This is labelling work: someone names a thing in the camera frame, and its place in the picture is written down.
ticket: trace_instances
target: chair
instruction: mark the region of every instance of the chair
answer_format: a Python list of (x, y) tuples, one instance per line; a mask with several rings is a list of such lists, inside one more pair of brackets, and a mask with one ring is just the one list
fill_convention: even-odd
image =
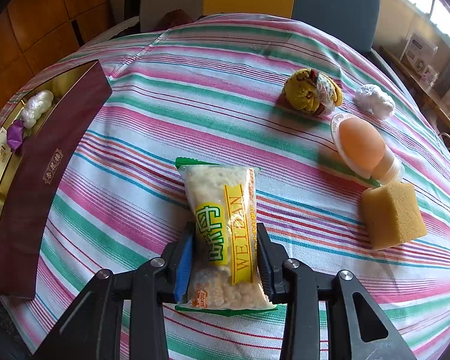
[(379, 10), (380, 0), (295, 0), (292, 19), (303, 21), (348, 44), (413, 100), (395, 72), (372, 49)]

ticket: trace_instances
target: purple wrapper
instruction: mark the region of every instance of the purple wrapper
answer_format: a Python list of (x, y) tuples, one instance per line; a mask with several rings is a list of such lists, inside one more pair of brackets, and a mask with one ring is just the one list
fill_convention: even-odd
[(7, 145), (15, 153), (23, 143), (23, 121), (15, 120), (7, 130)]

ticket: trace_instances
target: sponge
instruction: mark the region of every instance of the sponge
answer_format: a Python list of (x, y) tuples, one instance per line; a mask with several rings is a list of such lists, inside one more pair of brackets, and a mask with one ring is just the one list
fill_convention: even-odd
[(392, 181), (362, 192), (361, 210), (373, 250), (427, 235), (413, 184)]

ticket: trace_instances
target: white cup handle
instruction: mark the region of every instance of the white cup handle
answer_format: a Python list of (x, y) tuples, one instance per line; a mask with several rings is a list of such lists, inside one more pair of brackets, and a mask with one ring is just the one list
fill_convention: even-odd
[[(438, 134), (438, 136), (441, 137), (447, 137), (450, 140), (450, 135), (448, 135), (446, 132), (441, 132)], [(450, 151), (450, 146), (447, 146), (445, 141), (443, 141), (443, 144), (445, 145), (445, 147)]]

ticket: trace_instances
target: crumpled white tissue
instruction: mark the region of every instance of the crumpled white tissue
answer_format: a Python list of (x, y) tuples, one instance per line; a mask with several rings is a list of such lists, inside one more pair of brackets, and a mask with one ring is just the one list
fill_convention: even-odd
[(362, 85), (355, 92), (354, 102), (379, 120), (386, 120), (395, 113), (395, 101), (378, 85)]
[(32, 96), (20, 113), (20, 119), (25, 128), (32, 128), (42, 114), (52, 106), (53, 93), (48, 90), (40, 91)]

